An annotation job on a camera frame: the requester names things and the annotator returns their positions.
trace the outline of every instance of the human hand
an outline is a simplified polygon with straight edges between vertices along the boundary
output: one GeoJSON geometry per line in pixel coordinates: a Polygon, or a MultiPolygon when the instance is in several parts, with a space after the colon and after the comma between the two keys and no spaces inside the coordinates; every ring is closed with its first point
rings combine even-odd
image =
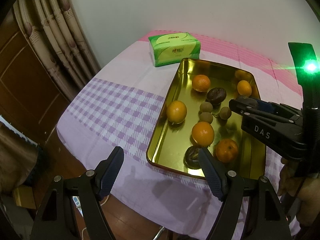
{"type": "MultiPolygon", "coordinates": [[[[288,161],[281,159],[284,164],[280,172],[278,196],[288,193],[294,196],[303,178],[294,178],[294,171],[288,161]]],[[[320,212],[320,178],[306,178],[303,183],[298,198],[301,200],[300,209],[296,215],[298,222],[304,226],[311,226],[320,212]]]]}

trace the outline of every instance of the curtain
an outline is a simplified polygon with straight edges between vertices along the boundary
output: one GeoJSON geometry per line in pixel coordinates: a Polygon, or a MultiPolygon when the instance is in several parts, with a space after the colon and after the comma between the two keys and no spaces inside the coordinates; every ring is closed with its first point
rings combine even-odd
{"type": "Polygon", "coordinates": [[[36,165],[38,149],[0,122],[0,192],[20,186],[36,165]]]}
{"type": "Polygon", "coordinates": [[[17,0],[19,28],[61,92],[72,101],[100,70],[69,0],[17,0]]]}

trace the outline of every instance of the green light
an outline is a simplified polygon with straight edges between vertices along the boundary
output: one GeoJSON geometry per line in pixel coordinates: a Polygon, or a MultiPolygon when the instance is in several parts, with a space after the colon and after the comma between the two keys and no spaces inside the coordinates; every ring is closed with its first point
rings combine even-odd
{"type": "Polygon", "coordinates": [[[313,59],[306,60],[303,67],[301,67],[308,74],[317,73],[320,71],[318,62],[313,59]]]}

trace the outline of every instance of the white cable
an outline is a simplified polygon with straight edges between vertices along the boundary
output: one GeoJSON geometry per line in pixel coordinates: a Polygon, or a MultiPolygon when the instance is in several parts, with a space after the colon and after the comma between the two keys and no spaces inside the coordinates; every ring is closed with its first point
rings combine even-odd
{"type": "Polygon", "coordinates": [[[82,229],[81,240],[83,240],[83,232],[84,232],[85,229],[87,229],[87,228],[82,229]]]}
{"type": "Polygon", "coordinates": [[[107,202],[107,200],[109,199],[109,196],[110,195],[107,196],[106,200],[102,204],[100,204],[100,206],[103,206],[107,202]]]}

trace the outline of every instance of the printed logo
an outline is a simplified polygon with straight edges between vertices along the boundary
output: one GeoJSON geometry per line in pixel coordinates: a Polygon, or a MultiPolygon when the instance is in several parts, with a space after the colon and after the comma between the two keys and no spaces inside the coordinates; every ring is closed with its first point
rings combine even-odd
{"type": "MultiPolygon", "coordinates": [[[[260,129],[259,129],[258,125],[256,125],[256,126],[254,127],[254,131],[255,131],[255,132],[259,132],[259,130],[260,130],[260,129]]],[[[261,129],[261,131],[260,131],[259,134],[262,134],[262,136],[265,136],[267,139],[270,138],[270,133],[267,132],[267,133],[265,134],[265,131],[264,131],[263,129],[261,129]]]]}
{"type": "Polygon", "coordinates": [[[172,50],[172,53],[181,53],[181,52],[183,52],[183,48],[172,50]]]}

